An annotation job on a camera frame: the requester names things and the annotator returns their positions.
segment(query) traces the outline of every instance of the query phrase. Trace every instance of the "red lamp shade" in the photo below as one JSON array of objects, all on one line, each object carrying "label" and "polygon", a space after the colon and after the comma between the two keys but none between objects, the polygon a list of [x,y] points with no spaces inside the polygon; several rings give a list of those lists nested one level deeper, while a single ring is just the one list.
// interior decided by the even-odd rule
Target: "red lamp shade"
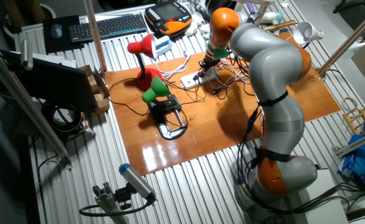
[{"label": "red lamp shade", "polygon": [[131,54],[145,54],[150,58],[156,58],[156,47],[153,35],[147,35],[141,42],[134,42],[127,45],[127,50]]}]

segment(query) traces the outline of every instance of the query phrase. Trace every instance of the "metal table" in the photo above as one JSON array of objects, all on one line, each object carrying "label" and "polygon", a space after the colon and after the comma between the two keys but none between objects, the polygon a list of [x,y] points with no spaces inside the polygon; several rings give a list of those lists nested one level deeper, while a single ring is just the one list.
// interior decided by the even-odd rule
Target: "metal table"
[{"label": "metal table", "polygon": [[[289,7],[286,9],[280,7],[281,2],[282,0],[276,0],[268,10],[281,11],[282,22],[291,19],[297,22],[305,20],[293,1],[288,0]],[[136,7],[106,12],[102,15],[132,12],[143,14],[143,11],[144,7]],[[85,22],[85,18],[85,16],[80,17],[81,22]],[[137,67],[134,55],[127,52],[126,46],[129,42],[141,40],[145,35],[144,33],[104,40],[102,45],[108,70],[118,71]],[[23,39],[32,42],[34,53],[46,54],[42,24],[23,27],[22,33],[15,38],[16,50],[19,50],[19,43]],[[177,37],[174,39],[172,50],[159,59],[165,61],[183,57],[184,50],[189,50],[193,54],[203,52],[205,47],[205,42],[199,33],[192,37]],[[306,49],[311,54],[314,67],[322,66],[329,58],[329,53],[318,41],[311,43]],[[84,65],[90,65],[91,68],[99,67],[93,43],[85,44],[82,49],[50,55],[76,60],[78,67]],[[153,62],[145,57],[144,63]],[[325,85],[337,102],[350,96],[358,100],[359,106],[364,106],[344,75],[327,72]],[[293,152],[295,155],[309,157],[321,167],[329,168],[336,184],[344,180],[336,173],[340,160],[334,155],[331,147],[334,145],[344,147],[351,137],[342,114],[340,111],[307,122],[303,138]],[[259,140],[249,143],[249,147],[259,145]],[[41,223],[45,223],[43,205],[48,223],[112,223],[110,218],[83,217],[78,210],[95,204],[92,186],[109,182],[113,189],[116,189],[126,184],[118,173],[118,168],[120,164],[127,163],[128,158],[113,107],[111,106],[105,114],[89,118],[87,133],[67,142],[66,147],[70,153],[73,169],[67,170],[58,166],[59,159],[54,159],[54,162],[45,164],[40,170],[43,202],[37,174],[34,173]],[[40,164],[46,158],[55,155],[54,150],[43,139],[39,139],[30,152],[34,170],[37,168],[36,162]],[[158,202],[141,212],[127,215],[130,223],[245,223],[244,213],[234,199],[233,182],[237,177],[234,162],[236,154],[237,147],[234,146],[146,175],[145,179],[156,191]],[[347,192],[339,194],[344,197],[350,196]],[[134,196],[132,204],[133,208],[138,208],[143,205],[143,200],[139,196]]]}]

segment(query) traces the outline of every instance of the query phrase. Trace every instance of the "red desk lamp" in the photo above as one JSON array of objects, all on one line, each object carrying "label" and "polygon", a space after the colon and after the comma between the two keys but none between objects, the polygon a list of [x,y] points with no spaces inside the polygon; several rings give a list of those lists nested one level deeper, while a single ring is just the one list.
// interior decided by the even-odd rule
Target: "red desk lamp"
[{"label": "red desk lamp", "polygon": [[137,56],[138,63],[140,64],[141,71],[137,76],[138,86],[143,90],[151,88],[152,79],[158,76],[160,80],[163,80],[159,71],[153,68],[145,68],[141,53],[150,58],[156,58],[156,47],[153,40],[153,35],[147,35],[141,42],[134,42],[127,45],[127,50],[131,54]]}]

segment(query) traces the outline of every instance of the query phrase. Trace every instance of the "lamp base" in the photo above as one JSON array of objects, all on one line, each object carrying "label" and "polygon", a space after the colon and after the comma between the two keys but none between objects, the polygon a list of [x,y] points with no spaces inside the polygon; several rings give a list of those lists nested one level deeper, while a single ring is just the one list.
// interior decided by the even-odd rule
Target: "lamp base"
[{"label": "lamp base", "polygon": [[163,81],[162,74],[160,74],[159,71],[157,71],[156,69],[153,69],[153,68],[145,68],[144,78],[142,78],[141,75],[142,75],[142,73],[139,72],[139,74],[137,76],[137,83],[138,83],[138,86],[145,91],[149,90],[149,88],[151,88],[152,79],[155,77],[155,75],[157,75],[160,78],[160,80]]}]

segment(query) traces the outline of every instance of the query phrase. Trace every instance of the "glossy wooden surface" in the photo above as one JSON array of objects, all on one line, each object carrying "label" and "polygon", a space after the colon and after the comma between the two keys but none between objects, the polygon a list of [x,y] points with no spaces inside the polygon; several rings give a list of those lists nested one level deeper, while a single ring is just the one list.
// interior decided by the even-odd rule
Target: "glossy wooden surface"
[{"label": "glossy wooden surface", "polygon": [[[290,34],[281,34],[281,36],[286,39]],[[288,41],[294,42],[293,38],[289,38]],[[187,64],[187,70],[174,75],[170,81],[176,81],[176,85],[179,86],[181,77],[199,70],[198,61],[203,57],[204,54],[193,55]],[[185,58],[177,58],[158,63],[158,66],[161,70],[168,71],[175,69],[184,61]],[[105,80],[108,87],[111,87],[117,81],[135,78],[139,71],[140,68],[106,72]],[[223,80],[227,80],[232,72],[222,69],[219,71],[219,75]],[[169,87],[171,93],[177,96],[181,104],[192,102],[192,99],[200,99],[206,93],[204,102],[182,106],[189,122],[188,130],[173,141],[167,141],[160,136],[150,114],[139,116],[125,106],[113,104],[130,164],[141,175],[216,152],[240,142],[248,118],[257,107],[256,98],[244,93],[244,84],[241,82],[237,82],[228,89],[227,97],[224,100],[218,99],[217,95],[211,95],[214,89],[208,83],[203,84],[203,87],[204,90],[199,89],[197,92],[198,96],[195,93],[187,93],[184,90]],[[246,85],[245,89],[247,92],[253,93],[250,85]],[[303,108],[306,121],[340,110],[314,68],[311,68],[310,73],[304,79],[288,86],[287,90]],[[127,81],[113,87],[110,98],[112,101],[127,104],[139,113],[145,113],[148,107],[141,99],[142,94],[143,91],[138,89],[135,81]],[[224,95],[225,90],[220,92],[220,97],[224,97]],[[186,123],[186,118],[182,113],[181,117]],[[178,124],[174,114],[167,115],[167,119]],[[168,126],[170,129],[176,128],[171,123]],[[258,138],[260,134],[260,121],[258,120],[249,139]]]}]

